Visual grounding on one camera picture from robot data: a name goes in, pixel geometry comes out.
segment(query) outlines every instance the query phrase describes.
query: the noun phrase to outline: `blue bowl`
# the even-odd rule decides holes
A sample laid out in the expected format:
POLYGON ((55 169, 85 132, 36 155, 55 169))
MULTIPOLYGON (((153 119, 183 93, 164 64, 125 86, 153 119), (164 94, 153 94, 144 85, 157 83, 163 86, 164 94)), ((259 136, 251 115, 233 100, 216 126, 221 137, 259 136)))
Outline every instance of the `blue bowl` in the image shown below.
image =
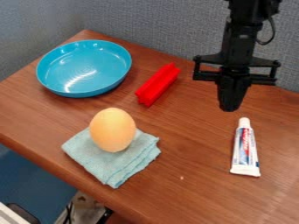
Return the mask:
POLYGON ((44 55, 36 76, 56 95, 81 98, 115 88, 131 65, 131 55, 123 46, 104 40, 81 40, 44 55))

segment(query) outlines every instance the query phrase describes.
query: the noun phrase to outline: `floor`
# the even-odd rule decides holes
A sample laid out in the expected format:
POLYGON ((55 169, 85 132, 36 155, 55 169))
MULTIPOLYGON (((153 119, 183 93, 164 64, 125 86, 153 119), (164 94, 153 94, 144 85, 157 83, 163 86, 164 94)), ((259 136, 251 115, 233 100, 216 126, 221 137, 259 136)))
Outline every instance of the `floor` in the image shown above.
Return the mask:
MULTIPOLYGON (((72 198, 72 224, 96 224, 105 212, 105 208, 83 192, 77 192, 72 198)), ((55 224, 63 224, 67 210, 63 211, 55 224)))

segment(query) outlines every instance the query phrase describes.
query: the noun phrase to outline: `blue cloth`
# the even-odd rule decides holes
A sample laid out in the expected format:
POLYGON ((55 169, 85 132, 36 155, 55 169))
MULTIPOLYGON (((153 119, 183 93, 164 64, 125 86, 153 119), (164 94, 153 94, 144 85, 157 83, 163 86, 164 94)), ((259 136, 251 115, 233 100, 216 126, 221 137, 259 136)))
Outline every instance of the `blue cloth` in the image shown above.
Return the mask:
POLYGON ((95 145, 89 129, 84 129, 61 148, 104 185, 119 188, 160 154, 157 141, 157 137, 139 129, 127 149, 111 153, 95 145))

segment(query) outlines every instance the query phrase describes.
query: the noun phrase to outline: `tube cap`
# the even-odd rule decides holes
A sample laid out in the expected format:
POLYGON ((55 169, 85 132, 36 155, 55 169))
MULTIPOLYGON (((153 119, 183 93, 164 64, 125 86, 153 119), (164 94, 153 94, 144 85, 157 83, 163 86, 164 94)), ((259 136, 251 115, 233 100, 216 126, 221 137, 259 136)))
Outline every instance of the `tube cap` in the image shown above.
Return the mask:
POLYGON ((248 118, 245 118, 245 117, 239 118, 237 126, 241 127, 241 128, 251 128, 248 118))

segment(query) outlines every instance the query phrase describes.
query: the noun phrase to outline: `black mount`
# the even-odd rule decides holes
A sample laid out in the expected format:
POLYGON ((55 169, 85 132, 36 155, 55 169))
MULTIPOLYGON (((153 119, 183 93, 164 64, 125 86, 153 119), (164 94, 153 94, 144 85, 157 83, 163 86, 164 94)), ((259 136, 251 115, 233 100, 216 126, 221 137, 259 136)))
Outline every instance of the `black mount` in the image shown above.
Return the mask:
POLYGON ((251 84, 275 85, 276 60, 252 57, 257 32, 263 21, 278 13, 280 0, 225 0, 231 9, 227 19, 220 52, 193 57, 192 79, 215 81, 219 86, 219 106, 224 111, 239 108, 251 84), (201 63, 220 65, 217 72, 201 70, 201 63), (269 74, 249 73, 251 67, 271 68, 269 74))

